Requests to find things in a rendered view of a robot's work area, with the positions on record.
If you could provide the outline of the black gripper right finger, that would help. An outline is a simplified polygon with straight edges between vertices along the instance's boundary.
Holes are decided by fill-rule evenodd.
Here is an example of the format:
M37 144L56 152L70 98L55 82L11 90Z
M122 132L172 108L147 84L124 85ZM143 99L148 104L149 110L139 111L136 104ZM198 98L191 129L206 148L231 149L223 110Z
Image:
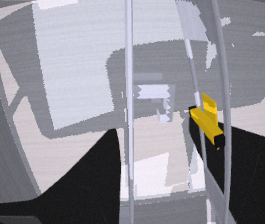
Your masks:
M189 117L189 132L203 160L199 125ZM232 127L232 171L229 210L236 224L265 224L265 136ZM204 133L206 167L224 194L225 151L216 149ZM203 160L204 161L204 160ZM225 194L224 194L225 196Z

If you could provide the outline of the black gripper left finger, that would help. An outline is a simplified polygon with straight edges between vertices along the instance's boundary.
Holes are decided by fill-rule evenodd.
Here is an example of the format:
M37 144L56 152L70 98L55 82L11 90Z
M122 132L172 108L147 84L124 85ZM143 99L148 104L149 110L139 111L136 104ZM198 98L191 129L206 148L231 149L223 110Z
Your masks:
M116 129L34 200L0 202L0 224L119 224L121 160Z

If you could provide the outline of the grey rectangular roasting tin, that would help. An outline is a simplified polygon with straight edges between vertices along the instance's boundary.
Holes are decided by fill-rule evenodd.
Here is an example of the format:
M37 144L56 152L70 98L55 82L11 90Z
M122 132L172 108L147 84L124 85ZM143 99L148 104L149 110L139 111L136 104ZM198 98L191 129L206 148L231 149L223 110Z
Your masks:
M232 127L265 136L265 0L217 0ZM125 0L0 0L0 202L34 200L108 129L119 139L128 206ZM189 40L201 111L222 117L216 41ZM175 0L133 0L133 71L175 84L161 103L133 99L135 224L206 224L204 161L189 132L196 105Z

